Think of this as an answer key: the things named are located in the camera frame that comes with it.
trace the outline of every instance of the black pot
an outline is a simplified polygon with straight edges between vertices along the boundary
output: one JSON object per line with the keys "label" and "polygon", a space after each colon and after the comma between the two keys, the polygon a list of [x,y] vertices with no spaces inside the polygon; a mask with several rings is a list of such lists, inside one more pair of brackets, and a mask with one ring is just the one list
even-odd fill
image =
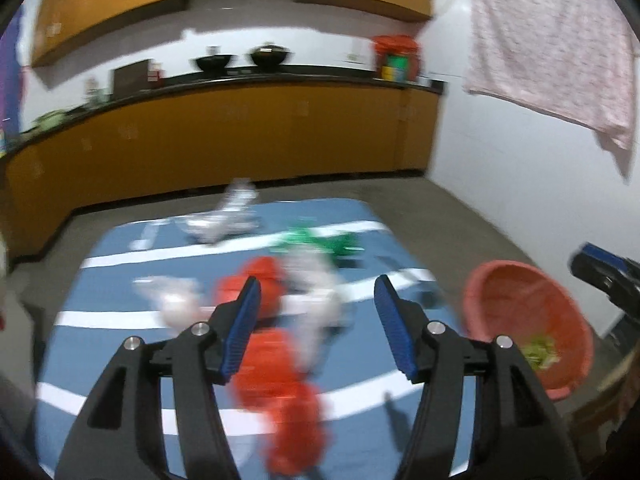
{"label": "black pot", "polygon": [[276,70],[287,59],[289,54],[289,50],[283,46],[265,44],[254,48],[249,53],[249,56],[251,61],[262,70]]}
{"label": "black pot", "polygon": [[223,72],[232,58],[232,54],[216,54],[215,56],[199,57],[193,61],[203,72]]}

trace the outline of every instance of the gray floor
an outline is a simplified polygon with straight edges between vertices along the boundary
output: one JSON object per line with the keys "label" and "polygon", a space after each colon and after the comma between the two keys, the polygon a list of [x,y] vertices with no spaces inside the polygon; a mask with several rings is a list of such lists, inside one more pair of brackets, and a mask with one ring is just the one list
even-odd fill
{"label": "gray floor", "polygon": [[[77,216],[47,256],[36,264],[18,266],[8,279],[10,292],[44,313],[52,323],[73,283],[82,260],[109,229],[127,222],[164,218],[215,208],[219,195],[126,206]],[[377,178],[316,182],[260,190],[262,202],[344,197],[363,200],[389,226],[409,252],[437,278],[449,304],[460,312],[466,277],[482,262],[493,259],[530,262],[526,254],[449,193],[425,178]],[[32,392],[30,377],[31,321],[17,301],[6,306],[16,330],[0,333],[0,372],[23,392]],[[588,386],[559,405],[572,410],[594,392],[594,385],[619,356],[598,344],[596,365]]]}

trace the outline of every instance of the red bucket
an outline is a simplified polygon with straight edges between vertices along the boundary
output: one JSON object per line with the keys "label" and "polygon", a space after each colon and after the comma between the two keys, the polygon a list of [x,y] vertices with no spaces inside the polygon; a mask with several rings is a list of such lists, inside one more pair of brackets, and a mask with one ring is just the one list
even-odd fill
{"label": "red bucket", "polygon": [[506,334],[523,348],[541,335],[553,338],[559,360],[536,371],[551,400],[569,396],[591,369],[587,322],[564,288],[535,267],[508,260],[482,264],[466,283],[463,311],[472,339]]}

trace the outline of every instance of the white wall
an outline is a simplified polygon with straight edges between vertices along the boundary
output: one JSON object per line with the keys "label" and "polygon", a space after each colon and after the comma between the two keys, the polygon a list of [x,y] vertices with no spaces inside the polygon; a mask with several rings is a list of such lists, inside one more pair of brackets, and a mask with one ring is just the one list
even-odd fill
{"label": "white wall", "polygon": [[444,13],[420,40],[427,72],[449,86],[430,178],[564,285],[603,335],[620,311],[572,277],[567,263],[585,241],[640,260],[640,157],[632,158],[625,181],[588,129],[464,92],[470,1],[435,1]]}
{"label": "white wall", "polygon": [[[23,65],[30,63],[31,38],[41,0],[25,0],[19,45]],[[220,46],[236,54],[230,66],[251,64],[245,54],[265,41],[293,52],[291,64],[372,68],[369,38],[400,34],[401,22],[357,10],[297,4],[292,0],[193,0],[185,12],[160,16],[123,28],[85,45],[56,64],[27,70],[22,129],[39,115],[82,104],[84,81],[94,75],[111,88],[111,70],[142,59],[162,64],[167,77],[197,70],[190,59]],[[358,62],[347,61],[355,54]]]}

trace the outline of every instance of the lower cabinet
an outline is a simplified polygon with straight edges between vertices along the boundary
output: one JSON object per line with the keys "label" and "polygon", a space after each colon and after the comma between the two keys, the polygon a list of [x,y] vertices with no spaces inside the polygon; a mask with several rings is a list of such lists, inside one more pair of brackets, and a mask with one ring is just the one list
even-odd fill
{"label": "lower cabinet", "polygon": [[205,89],[98,113],[7,161],[9,258],[37,254],[85,206],[304,175],[428,166],[438,96],[355,84]]}

